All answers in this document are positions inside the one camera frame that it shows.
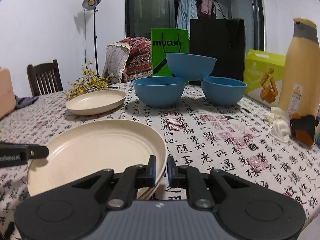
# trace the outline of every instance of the stacked blue bowl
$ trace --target stacked blue bowl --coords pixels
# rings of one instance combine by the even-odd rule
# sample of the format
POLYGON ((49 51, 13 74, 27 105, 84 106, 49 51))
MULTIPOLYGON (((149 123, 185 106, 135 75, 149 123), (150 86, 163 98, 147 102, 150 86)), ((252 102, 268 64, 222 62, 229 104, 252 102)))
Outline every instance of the stacked blue bowl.
POLYGON ((244 96, 247 85, 239 80, 209 77, 217 61, 215 58, 166 53, 169 70, 175 77, 152 76, 133 81, 138 98, 147 106, 164 108, 177 103, 186 81, 199 81, 204 95, 217 106, 237 104, 244 96))

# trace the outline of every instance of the chair backrest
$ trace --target chair backrest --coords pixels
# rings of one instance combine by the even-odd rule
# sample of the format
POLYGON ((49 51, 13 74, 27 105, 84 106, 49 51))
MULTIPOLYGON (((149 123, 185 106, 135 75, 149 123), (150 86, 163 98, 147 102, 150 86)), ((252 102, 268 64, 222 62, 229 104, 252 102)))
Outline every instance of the chair backrest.
POLYGON ((27 73, 34 96, 63 91, 57 60, 37 66, 29 65, 27 73))

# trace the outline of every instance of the lamp head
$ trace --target lamp head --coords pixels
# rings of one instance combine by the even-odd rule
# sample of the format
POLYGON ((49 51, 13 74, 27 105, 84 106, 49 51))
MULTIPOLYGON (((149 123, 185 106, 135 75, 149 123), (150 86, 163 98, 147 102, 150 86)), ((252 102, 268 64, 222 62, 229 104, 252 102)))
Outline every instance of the lamp head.
POLYGON ((82 3, 82 7, 85 10, 91 11, 101 2, 101 0, 84 0, 82 3))

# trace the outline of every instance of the dining table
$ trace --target dining table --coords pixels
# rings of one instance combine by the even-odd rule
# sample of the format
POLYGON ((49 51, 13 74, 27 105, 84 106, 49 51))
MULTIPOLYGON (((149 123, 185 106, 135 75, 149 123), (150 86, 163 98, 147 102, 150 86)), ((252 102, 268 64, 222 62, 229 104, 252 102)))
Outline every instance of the dining table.
MULTIPOLYGON (((293 198, 306 213, 305 227, 320 213, 320 148, 305 146, 294 138, 287 143, 275 139, 270 133, 272 124, 265 119, 270 108, 246 96, 231 107, 215 106, 200 86, 186 85, 175 105, 156 109, 138 99, 132 83, 115 84, 113 89, 126 92, 124 104, 92 116, 69 112, 65 91, 39 96, 34 104, 0 120, 0 141, 45 145, 55 136, 89 122, 142 122, 161 134, 177 166, 194 166, 206 173, 221 169, 293 198)), ((13 226, 17 205, 29 197, 29 166, 30 162, 0 170, 2 234, 13 226)), ((171 188, 165 171, 151 199, 182 200, 186 192, 171 188)), ((10 238, 21 239, 16 228, 10 238)))

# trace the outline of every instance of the yellow-green box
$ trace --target yellow-green box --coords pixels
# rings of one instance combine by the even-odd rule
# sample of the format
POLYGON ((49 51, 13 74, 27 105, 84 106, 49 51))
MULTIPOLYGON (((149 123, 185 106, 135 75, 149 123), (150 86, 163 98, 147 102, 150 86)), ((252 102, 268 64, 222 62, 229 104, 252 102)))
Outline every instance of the yellow-green box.
POLYGON ((278 106, 285 56, 250 49, 245 58, 245 95, 267 106, 278 106))

